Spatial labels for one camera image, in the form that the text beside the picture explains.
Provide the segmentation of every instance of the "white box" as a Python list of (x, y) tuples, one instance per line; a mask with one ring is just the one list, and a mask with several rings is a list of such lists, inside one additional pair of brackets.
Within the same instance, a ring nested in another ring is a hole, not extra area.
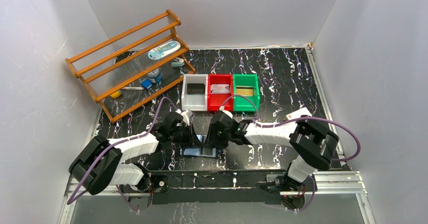
[[(205, 94), (186, 94), (187, 84), (205, 84)], [(181, 92), (182, 110), (208, 110), (208, 74), (185, 74)]]

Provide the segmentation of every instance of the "yellow object in bin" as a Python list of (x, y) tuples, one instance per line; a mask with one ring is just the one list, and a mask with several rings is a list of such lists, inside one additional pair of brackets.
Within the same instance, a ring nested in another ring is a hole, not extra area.
[(111, 98), (116, 99), (117, 97), (121, 96), (122, 93), (120, 92), (120, 90), (114, 92), (113, 94), (110, 95)]
[(254, 89), (251, 86), (236, 86), (236, 94), (244, 96), (253, 96)]

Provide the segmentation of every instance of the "white wall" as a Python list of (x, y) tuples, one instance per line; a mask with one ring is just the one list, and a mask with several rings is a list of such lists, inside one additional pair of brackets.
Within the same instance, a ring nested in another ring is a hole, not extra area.
[(87, 0), (0, 0), (1, 223), (56, 223), (97, 105), (64, 58), (107, 36)]
[(166, 9), (180, 17), (190, 47), (306, 44), (335, 0), (89, 0), (108, 37)]
[(314, 44), (333, 117), (361, 140), (351, 164), (377, 223), (428, 218), (427, 25), (428, 0), (337, 0)]

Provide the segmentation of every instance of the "cylindrical container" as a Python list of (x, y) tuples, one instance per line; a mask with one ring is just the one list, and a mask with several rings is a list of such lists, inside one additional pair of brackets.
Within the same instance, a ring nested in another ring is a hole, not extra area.
[(162, 75), (159, 69), (155, 69), (151, 71), (150, 73), (147, 74), (147, 76), (148, 76), (148, 79), (154, 84), (158, 84), (162, 81)]

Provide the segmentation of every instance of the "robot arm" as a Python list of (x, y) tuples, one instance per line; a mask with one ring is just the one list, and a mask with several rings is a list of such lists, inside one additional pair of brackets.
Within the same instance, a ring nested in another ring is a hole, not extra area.
[[(287, 119), (311, 116), (306, 108), (287, 115)], [(212, 118), (206, 144), (225, 148), (228, 142), (242, 144), (273, 143), (293, 147), (299, 156), (287, 169), (285, 182), (299, 186), (308, 175), (330, 168), (339, 137), (318, 121), (297, 121), (281, 126), (272, 123), (237, 122), (227, 110), (220, 110)]]
[(128, 140), (110, 149), (91, 171), (83, 187), (96, 195), (109, 185), (132, 185), (146, 190), (150, 185), (150, 172), (140, 164), (122, 164), (128, 159), (151, 154), (160, 150), (160, 144), (167, 141), (178, 142), (183, 147), (200, 146), (193, 126), (190, 124), (192, 112), (189, 110), (169, 113), (157, 124), (154, 130), (144, 137), (137, 135), (127, 138), (106, 139), (95, 136), (70, 165), (69, 173), (78, 181), (83, 179), (86, 170), (97, 156), (109, 145)]
[[(83, 186), (92, 195), (96, 195), (109, 185), (131, 185), (140, 191), (150, 186), (150, 172), (140, 164), (122, 164), (136, 156), (151, 154), (160, 149), (159, 143), (174, 141), (181, 147), (203, 146), (197, 138), (191, 124), (191, 111), (169, 113), (163, 122), (155, 125), (154, 131), (145, 137), (131, 136), (128, 141), (117, 145), (104, 155), (91, 171)], [(310, 112), (302, 108), (289, 115), (289, 120), (309, 116)], [(338, 136), (318, 121), (297, 121), (277, 127), (272, 124), (255, 123), (252, 120), (235, 121), (227, 110), (218, 111), (211, 119), (204, 146), (226, 148), (228, 142), (238, 145), (273, 143), (291, 146), (299, 156), (288, 167), (286, 174), (274, 183), (273, 188), (296, 189), (317, 170), (328, 170), (338, 144)], [(107, 140), (102, 136), (94, 137), (74, 160), (69, 168), (70, 174), (81, 181), (94, 159), (109, 145), (122, 139)]]

